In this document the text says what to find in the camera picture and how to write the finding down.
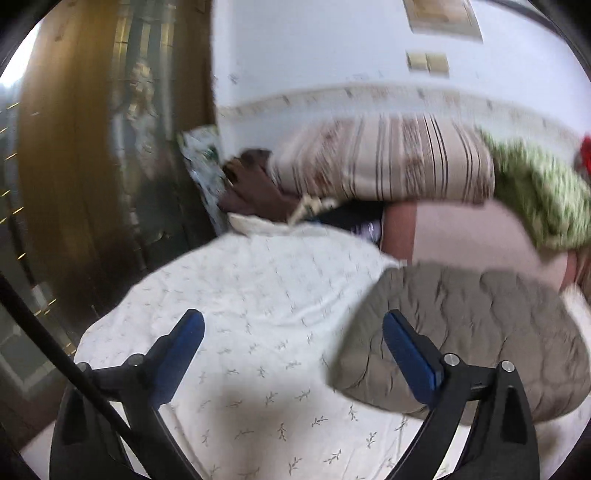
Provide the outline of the olive puffer jacket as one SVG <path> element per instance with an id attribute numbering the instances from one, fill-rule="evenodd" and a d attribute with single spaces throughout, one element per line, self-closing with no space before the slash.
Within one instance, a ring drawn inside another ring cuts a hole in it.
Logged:
<path id="1" fill-rule="evenodd" d="M 590 392 L 588 348 L 557 291 L 510 271 L 419 263 L 386 270 L 353 315 L 329 373 L 349 398 L 426 417 L 383 339 L 394 309 L 443 353 L 482 367 L 513 362 L 535 422 L 570 413 Z"/>

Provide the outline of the white patterned bed sheet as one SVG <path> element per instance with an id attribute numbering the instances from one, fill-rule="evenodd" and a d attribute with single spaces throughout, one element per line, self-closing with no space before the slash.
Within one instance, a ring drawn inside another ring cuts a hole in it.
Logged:
<path id="1" fill-rule="evenodd" d="M 328 227 L 236 216 L 233 229 L 150 274 L 83 334 L 75 358 L 100 369 L 146 353 L 190 309 L 205 335 L 166 426 L 207 479 L 382 479 L 425 418 L 370 406 L 329 381 L 363 299 L 390 268 L 376 246 Z M 563 292 L 590 360 L 590 311 Z M 535 422 L 541 475 L 566 459 L 590 418 Z"/>

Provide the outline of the pink quilted mattress pad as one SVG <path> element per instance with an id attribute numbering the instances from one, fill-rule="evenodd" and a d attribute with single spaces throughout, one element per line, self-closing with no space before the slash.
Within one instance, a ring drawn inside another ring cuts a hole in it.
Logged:
<path id="1" fill-rule="evenodd" d="M 384 211 L 382 226 L 381 250 L 410 264 L 510 270 L 556 290 L 576 279 L 577 254 L 536 248 L 519 218 L 497 200 L 394 203 Z"/>

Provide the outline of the wooden wardrobe door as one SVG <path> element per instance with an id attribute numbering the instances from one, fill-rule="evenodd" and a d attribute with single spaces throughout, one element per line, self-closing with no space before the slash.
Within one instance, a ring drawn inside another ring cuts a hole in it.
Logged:
<path id="1" fill-rule="evenodd" d="M 177 137 L 213 123 L 211 3 L 62 1 L 23 79 L 15 165 L 72 336 L 214 236 Z"/>

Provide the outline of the green white patterned blanket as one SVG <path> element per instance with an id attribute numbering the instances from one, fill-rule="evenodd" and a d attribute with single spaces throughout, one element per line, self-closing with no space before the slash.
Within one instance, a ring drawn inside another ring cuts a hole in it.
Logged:
<path id="1" fill-rule="evenodd" d="M 566 251 L 590 243 L 590 186 L 535 144 L 477 132 L 495 167 L 495 197 L 516 213 L 538 249 Z"/>

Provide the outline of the floral cream cloth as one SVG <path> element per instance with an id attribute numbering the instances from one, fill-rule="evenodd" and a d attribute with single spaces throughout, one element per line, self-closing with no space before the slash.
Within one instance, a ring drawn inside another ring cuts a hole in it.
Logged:
<path id="1" fill-rule="evenodd" d="M 319 198 L 312 197 L 305 194 L 300 203 L 294 209 L 294 212 L 290 214 L 287 219 L 288 225 L 295 225 L 301 221 L 311 219 L 312 217 L 318 216 L 322 213 L 334 210 L 339 207 L 339 200 L 332 198 Z"/>

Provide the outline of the brown cloth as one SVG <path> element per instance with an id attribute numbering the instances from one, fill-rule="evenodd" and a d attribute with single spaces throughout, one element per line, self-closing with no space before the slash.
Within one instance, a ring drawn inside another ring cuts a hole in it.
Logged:
<path id="1" fill-rule="evenodd" d="M 217 202 L 222 212 L 287 223 L 300 199 L 273 183 L 266 171 L 270 154 L 266 149 L 245 149 L 222 166 L 224 192 Z"/>

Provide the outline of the striped beige pillow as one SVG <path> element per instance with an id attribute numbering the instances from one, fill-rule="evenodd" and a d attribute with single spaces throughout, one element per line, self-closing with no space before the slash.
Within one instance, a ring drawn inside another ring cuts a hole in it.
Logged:
<path id="1" fill-rule="evenodd" d="M 311 123 L 267 163 L 283 191 L 319 198 L 481 204 L 493 196 L 491 153 L 475 128 L 431 114 Z"/>

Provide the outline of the beige wall switch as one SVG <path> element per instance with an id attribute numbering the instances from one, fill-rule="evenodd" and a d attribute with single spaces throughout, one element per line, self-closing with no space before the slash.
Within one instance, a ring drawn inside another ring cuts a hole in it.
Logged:
<path id="1" fill-rule="evenodd" d="M 436 76 L 450 74 L 448 57 L 443 53 L 408 52 L 407 64 L 410 71 L 428 72 Z"/>

